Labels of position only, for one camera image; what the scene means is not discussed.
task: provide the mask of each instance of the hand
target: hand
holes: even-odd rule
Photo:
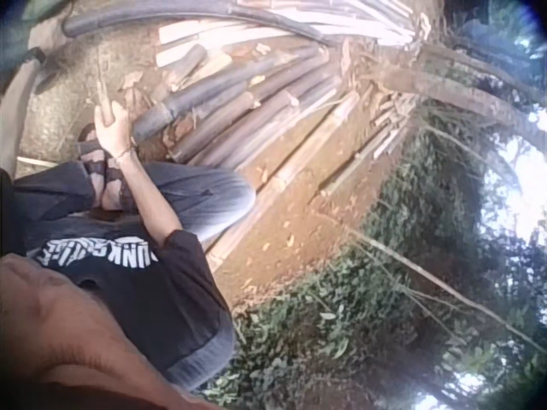
[[[38,23],[32,28],[28,38],[28,49],[39,47],[44,54],[49,56],[68,43],[69,38],[62,30],[62,24],[72,8],[67,6],[59,15]]]
[[[95,130],[101,147],[114,158],[131,148],[131,124],[129,113],[117,101],[112,102],[114,124],[105,126],[100,107],[95,107]]]

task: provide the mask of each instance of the dirt ground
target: dirt ground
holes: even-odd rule
[[[80,1],[75,12],[106,3],[111,2]],[[82,127],[91,122],[97,100],[98,56],[102,62],[108,62],[103,76],[111,97],[124,101],[121,84],[128,73],[135,71],[144,72],[139,86],[144,93],[151,92],[162,75],[154,56],[159,44],[157,28],[165,24],[166,21],[154,21],[127,25],[87,35],[70,44],[59,55],[63,73],[55,86],[30,101],[20,155],[57,163],[76,157],[75,140]],[[373,52],[371,44],[364,42],[363,47]],[[368,62],[364,56],[355,55],[354,63],[357,74],[366,72]],[[357,86],[363,91],[368,83],[357,81]],[[328,109],[325,107],[300,123],[256,158],[243,174],[259,189]],[[360,104],[215,274],[217,284],[233,306],[242,308],[263,300],[279,286],[336,253],[345,242],[344,233],[317,214],[330,215],[349,226],[360,225],[374,204],[382,181],[397,162],[397,150],[393,155],[384,154],[374,164],[363,164],[332,197],[323,198],[318,190],[364,144],[369,116],[368,107]],[[42,169],[19,163],[18,176]]]

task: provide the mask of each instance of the sky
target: sky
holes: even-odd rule
[[[537,122],[540,129],[547,131],[547,111],[531,114],[530,121]],[[517,149],[518,141],[515,139],[500,152],[500,155],[506,161],[512,162]],[[544,209],[547,208],[547,184],[545,183],[547,162],[542,153],[532,148],[530,152],[519,156],[514,170],[519,177],[522,194],[518,190],[508,190],[505,202],[508,212],[499,214],[494,224],[497,225],[496,227],[503,226],[511,230],[515,228],[517,237],[528,242],[538,221],[542,218]],[[463,374],[458,378],[460,386],[464,389],[477,388],[482,384],[480,378],[473,374]],[[414,410],[449,410],[449,408],[440,405],[432,395],[422,395]]]

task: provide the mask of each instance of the man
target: man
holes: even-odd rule
[[[31,49],[55,49],[44,41],[58,26],[46,26]],[[20,73],[36,71],[31,57]],[[17,132],[21,111],[4,107],[25,87],[15,78],[0,108]],[[127,111],[112,106],[111,126],[96,109],[81,161],[13,185],[1,171],[0,370],[21,408],[212,408],[186,392],[228,362],[234,334],[199,241],[243,217],[255,192],[225,170],[143,166]],[[75,215],[94,207],[126,216]]]

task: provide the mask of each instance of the jeans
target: jeans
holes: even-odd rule
[[[197,235],[201,242],[245,216],[255,201],[255,190],[226,169],[166,162],[152,162],[144,168],[179,216],[183,229]],[[121,189],[125,216],[121,220],[107,222],[71,215],[89,210],[95,195],[79,161],[17,179],[14,188],[28,251],[39,248],[52,236],[148,237],[125,183]]]
[[[151,163],[144,166],[152,181],[179,216],[183,229],[196,234],[204,241],[226,229],[242,218],[253,206],[254,189],[237,174],[225,169],[188,167],[168,163]],[[22,179],[17,179],[10,189],[9,177],[3,173],[2,215],[7,214],[21,227],[12,227],[6,220],[3,232],[20,230],[28,254],[39,249],[48,240],[68,237],[129,237],[150,238],[138,217],[137,207],[125,183],[121,189],[121,202],[127,216],[116,222],[94,220],[71,214],[89,210],[94,202],[94,190],[83,164],[67,162]],[[15,197],[15,209],[4,207]],[[193,390],[212,378],[226,365],[234,349],[234,330],[229,312],[218,307],[215,301],[200,301],[219,309],[216,323],[189,323],[189,354],[163,373],[170,382],[185,390]],[[209,340],[199,340],[192,330],[207,326],[215,334]]]

